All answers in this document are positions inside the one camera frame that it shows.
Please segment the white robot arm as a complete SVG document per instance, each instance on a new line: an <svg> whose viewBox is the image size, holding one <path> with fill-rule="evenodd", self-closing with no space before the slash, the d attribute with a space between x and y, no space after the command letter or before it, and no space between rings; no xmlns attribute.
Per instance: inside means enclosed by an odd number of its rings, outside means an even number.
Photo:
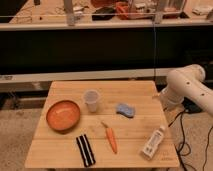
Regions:
<svg viewBox="0 0 213 171"><path fill-rule="evenodd" d="M205 70L198 64L171 70L159 98L164 109L172 110L188 98L213 117L213 90L203 84Z"/></svg>

